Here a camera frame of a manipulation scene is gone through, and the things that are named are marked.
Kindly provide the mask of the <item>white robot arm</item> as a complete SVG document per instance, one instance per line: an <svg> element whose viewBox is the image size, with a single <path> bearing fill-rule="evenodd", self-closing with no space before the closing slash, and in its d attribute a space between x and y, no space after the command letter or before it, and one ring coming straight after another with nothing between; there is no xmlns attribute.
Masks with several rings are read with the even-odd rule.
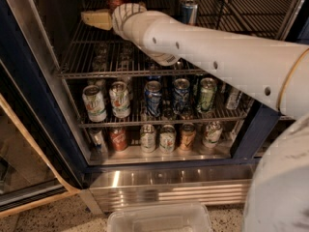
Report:
<svg viewBox="0 0 309 232"><path fill-rule="evenodd" d="M247 194L241 232L309 232L309 45L211 30L139 4L86 11L162 66L184 59L294 118L267 149Z"/></svg>

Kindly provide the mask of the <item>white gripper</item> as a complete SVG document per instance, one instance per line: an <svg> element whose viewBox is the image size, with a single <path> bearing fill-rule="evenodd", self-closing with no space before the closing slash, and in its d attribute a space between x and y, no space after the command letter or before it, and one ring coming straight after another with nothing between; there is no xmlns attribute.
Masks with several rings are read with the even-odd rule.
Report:
<svg viewBox="0 0 309 232"><path fill-rule="evenodd" d="M127 40L125 23L134 15L144 13L146 10L144 6L136 3L124 3L114 10L112 19L108 9L82 12L81 19L85 24L98 29L111 30L113 27L117 35Z"/></svg>

